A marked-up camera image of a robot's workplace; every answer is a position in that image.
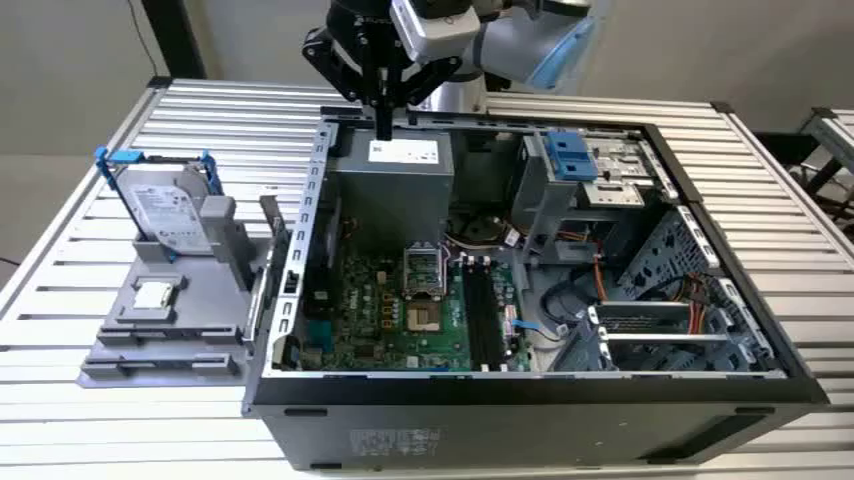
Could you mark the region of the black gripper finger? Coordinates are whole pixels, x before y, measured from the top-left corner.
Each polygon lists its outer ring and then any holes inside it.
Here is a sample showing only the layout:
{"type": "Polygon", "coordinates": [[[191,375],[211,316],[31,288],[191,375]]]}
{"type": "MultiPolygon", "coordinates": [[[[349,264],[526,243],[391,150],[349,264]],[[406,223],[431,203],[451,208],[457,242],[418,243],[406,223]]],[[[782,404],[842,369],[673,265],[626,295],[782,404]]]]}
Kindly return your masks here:
{"type": "Polygon", "coordinates": [[[385,84],[385,138],[393,138],[394,112],[407,105],[418,105],[461,68],[458,56],[426,63],[403,79],[403,55],[397,54],[387,70],[385,84]]]}
{"type": "Polygon", "coordinates": [[[315,70],[350,102],[359,101],[374,111],[373,119],[378,139],[386,138],[386,96],[381,67],[363,29],[355,34],[355,60],[351,67],[335,51],[335,39],[329,29],[313,29],[305,39],[302,53],[315,70]]]}

